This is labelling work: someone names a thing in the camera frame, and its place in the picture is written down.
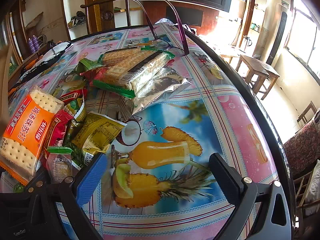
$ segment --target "window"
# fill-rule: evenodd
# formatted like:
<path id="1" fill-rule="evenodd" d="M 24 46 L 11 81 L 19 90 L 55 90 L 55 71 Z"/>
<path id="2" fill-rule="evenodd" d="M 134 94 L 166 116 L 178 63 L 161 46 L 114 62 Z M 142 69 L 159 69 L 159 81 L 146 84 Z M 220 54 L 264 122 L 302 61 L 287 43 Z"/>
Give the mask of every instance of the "window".
<path id="1" fill-rule="evenodd" d="M 285 47 L 319 78 L 320 31 L 301 0 L 293 0 L 293 6 L 293 23 Z"/>

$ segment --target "purple aerosol can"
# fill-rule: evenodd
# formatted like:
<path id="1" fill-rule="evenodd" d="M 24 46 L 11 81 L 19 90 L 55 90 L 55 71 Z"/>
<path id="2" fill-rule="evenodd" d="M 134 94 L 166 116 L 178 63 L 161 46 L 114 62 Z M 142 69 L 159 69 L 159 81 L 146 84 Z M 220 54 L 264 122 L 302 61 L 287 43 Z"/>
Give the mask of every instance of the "purple aerosol can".
<path id="1" fill-rule="evenodd" d="M 35 53 L 36 49 L 35 49 L 35 46 L 33 45 L 32 39 L 30 39 L 30 38 L 28 39 L 28 45 L 31 50 L 31 53 Z"/>
<path id="2" fill-rule="evenodd" d="M 35 46 L 36 51 L 40 49 L 39 47 L 39 41 L 38 41 L 38 37 L 34 36 L 32 37 L 32 43 Z"/>

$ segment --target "eyeglass temple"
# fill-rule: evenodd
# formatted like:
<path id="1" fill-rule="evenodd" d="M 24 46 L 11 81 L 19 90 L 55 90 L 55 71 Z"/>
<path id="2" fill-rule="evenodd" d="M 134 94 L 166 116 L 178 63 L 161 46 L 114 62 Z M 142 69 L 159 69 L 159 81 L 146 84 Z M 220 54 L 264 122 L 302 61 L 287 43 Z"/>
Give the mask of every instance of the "eyeglass temple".
<path id="1" fill-rule="evenodd" d="M 136 3 L 138 3 L 141 6 L 141 8 L 142 8 L 142 10 L 144 12 L 144 15 L 146 16 L 146 19 L 147 19 L 147 22 L 148 22 L 148 25 L 150 27 L 150 30 L 152 32 L 153 37 L 155 38 L 155 40 L 158 39 L 159 37 L 157 36 L 157 34 L 155 32 L 155 29 L 153 28 L 153 25 L 152 25 L 152 23 L 150 21 L 150 18 L 148 16 L 147 12 L 146 12 L 146 9 L 143 7 L 143 5 L 138 0 L 133 0 L 133 1 L 135 1 Z"/>
<path id="2" fill-rule="evenodd" d="M 188 44 L 187 44 L 187 39 L 186 39 L 186 35 L 184 33 L 184 29 L 180 20 L 180 17 L 178 15 L 177 10 L 175 9 L 175 7 L 172 5 L 172 3 L 170 3 L 168 0 L 165 0 L 167 4 L 169 4 L 169 6 L 171 7 L 171 9 L 174 11 L 174 14 L 177 18 L 177 23 L 178 23 L 178 29 L 179 29 L 179 33 L 180 33 L 180 38 L 182 41 L 182 46 L 183 46 L 183 50 L 184 50 L 184 56 L 189 54 L 189 48 L 188 48 Z"/>

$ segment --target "snack pile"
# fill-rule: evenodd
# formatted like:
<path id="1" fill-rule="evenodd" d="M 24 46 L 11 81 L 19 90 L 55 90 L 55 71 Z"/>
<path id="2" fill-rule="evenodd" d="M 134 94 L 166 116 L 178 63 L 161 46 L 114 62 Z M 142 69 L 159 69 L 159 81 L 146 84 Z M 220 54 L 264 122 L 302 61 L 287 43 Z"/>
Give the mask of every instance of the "snack pile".
<path id="1" fill-rule="evenodd" d="M 118 49 L 97 61 L 81 59 L 72 71 L 78 74 L 80 87 L 59 99 L 33 86 L 3 134 L 0 166 L 23 185 L 34 178 L 41 164 L 52 183 L 74 175 L 73 170 L 88 165 L 95 154 L 106 153 L 126 126 L 103 114 L 87 114 L 86 86 L 121 95 L 119 112 L 126 121 L 190 85 L 165 66 L 173 58 L 170 52 L 149 47 Z"/>

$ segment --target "yellow snack wrapper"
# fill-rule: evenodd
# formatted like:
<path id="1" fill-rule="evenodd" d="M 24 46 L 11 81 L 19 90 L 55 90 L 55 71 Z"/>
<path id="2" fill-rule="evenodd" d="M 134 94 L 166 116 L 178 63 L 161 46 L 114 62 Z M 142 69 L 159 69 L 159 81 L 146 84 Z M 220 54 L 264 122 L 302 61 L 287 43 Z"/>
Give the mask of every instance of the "yellow snack wrapper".
<path id="1" fill-rule="evenodd" d="M 110 143 L 121 132 L 126 124 L 114 120 L 104 114 L 91 111 L 80 132 L 72 140 L 79 149 L 95 155 L 98 152 L 107 152 Z"/>

